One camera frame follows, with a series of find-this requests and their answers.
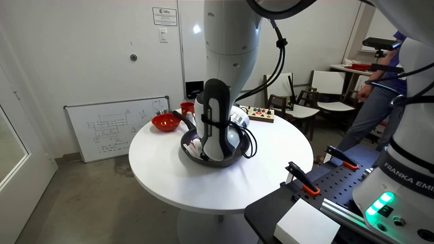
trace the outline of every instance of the black frying pan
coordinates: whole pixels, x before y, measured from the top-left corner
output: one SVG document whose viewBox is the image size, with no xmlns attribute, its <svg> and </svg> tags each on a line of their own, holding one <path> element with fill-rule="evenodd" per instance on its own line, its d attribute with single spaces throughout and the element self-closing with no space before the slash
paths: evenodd
<svg viewBox="0 0 434 244">
<path fill-rule="evenodd" d="M 203 153 L 202 153 L 203 154 L 202 159 L 195 158 L 187 151 L 187 149 L 185 149 L 184 144 L 189 145 L 190 142 L 193 141 L 194 139 L 199 139 L 199 136 L 197 135 L 196 127 L 193 125 L 192 122 L 190 122 L 187 118 L 185 118 L 178 111 L 173 111 L 172 113 L 175 117 L 184 121 L 184 123 L 188 127 L 188 131 L 181 138 L 181 148 L 185 152 L 185 154 L 196 163 L 199 163 L 199 164 L 202 164 L 205 166 L 210 166 L 210 167 L 219 167 L 219 168 L 227 167 L 227 166 L 237 162 L 243 156 L 243 152 L 246 152 L 249 149 L 250 139 L 249 139 L 249 137 L 244 135 L 243 139 L 241 140 L 241 143 L 238 145 L 238 148 L 235 151 L 235 155 L 228 160 L 214 161 L 214 160 L 209 159 Z"/>
</svg>

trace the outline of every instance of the green light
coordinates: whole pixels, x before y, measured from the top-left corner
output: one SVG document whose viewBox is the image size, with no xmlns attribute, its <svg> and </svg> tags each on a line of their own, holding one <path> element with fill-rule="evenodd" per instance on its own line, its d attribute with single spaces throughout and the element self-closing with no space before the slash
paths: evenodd
<svg viewBox="0 0 434 244">
<path fill-rule="evenodd" d="M 368 215 L 374 215 L 377 213 L 377 211 L 375 211 L 372 207 L 369 207 L 368 210 L 366 210 L 366 213 Z"/>
<path fill-rule="evenodd" d="M 385 192 L 380 197 L 380 199 L 383 200 L 383 201 L 385 201 L 385 202 L 390 201 L 392 198 L 393 198 L 393 193 L 391 193 L 391 192 Z"/>
<path fill-rule="evenodd" d="M 373 206 L 374 206 L 376 209 L 380 209 L 380 208 L 382 208 L 382 207 L 384 206 L 384 203 L 380 202 L 379 200 L 376 200 L 376 201 L 374 202 Z"/>
</svg>

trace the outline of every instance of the door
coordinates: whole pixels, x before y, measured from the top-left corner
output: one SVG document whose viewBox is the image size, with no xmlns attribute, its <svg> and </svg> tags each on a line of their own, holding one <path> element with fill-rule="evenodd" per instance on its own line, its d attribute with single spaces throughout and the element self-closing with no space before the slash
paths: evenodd
<svg viewBox="0 0 434 244">
<path fill-rule="evenodd" d="M 0 66 L 0 243 L 16 241 L 56 169 Z"/>
</svg>

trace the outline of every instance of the chair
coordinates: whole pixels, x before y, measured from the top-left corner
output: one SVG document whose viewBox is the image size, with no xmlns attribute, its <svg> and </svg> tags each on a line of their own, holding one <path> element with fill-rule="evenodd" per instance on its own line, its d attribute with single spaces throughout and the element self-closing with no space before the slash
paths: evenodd
<svg viewBox="0 0 434 244">
<path fill-rule="evenodd" d="M 329 71 L 312 71 L 312 83 L 309 90 L 321 94 L 339 95 L 339 102 L 318 102 L 318 108 L 329 112 L 345 112 L 355 108 L 342 102 L 342 88 L 344 86 L 345 73 Z"/>
<path fill-rule="evenodd" d="M 269 77 L 270 75 L 264 75 L 263 83 L 265 83 Z M 293 110 L 288 108 L 288 97 L 294 104 Z M 288 121 L 300 121 L 301 124 L 306 121 L 304 134 L 306 135 L 308 131 L 310 131 L 310 141 L 313 139 L 315 114 L 319 112 L 319 109 L 315 108 L 318 101 L 317 99 L 317 92 L 303 90 L 300 92 L 300 95 L 296 100 L 292 73 L 281 73 L 277 80 L 264 91 L 264 101 L 268 101 L 266 107 L 276 108 L 275 114 L 277 112 L 279 117 Z"/>
</svg>

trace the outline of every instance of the pan handle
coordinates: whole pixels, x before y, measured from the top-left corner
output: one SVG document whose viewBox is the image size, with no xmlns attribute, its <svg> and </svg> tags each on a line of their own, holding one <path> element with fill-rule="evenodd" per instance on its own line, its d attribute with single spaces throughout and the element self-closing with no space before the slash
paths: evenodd
<svg viewBox="0 0 434 244">
<path fill-rule="evenodd" d="M 196 128 L 190 120 L 188 120 L 187 118 L 185 118 L 185 117 L 184 117 L 182 114 L 180 114 L 178 111 L 174 110 L 174 111 L 172 112 L 172 114 L 173 114 L 175 117 L 177 117 L 178 119 L 184 121 L 184 123 L 187 125 L 187 127 L 188 127 L 189 130 Z"/>
</svg>

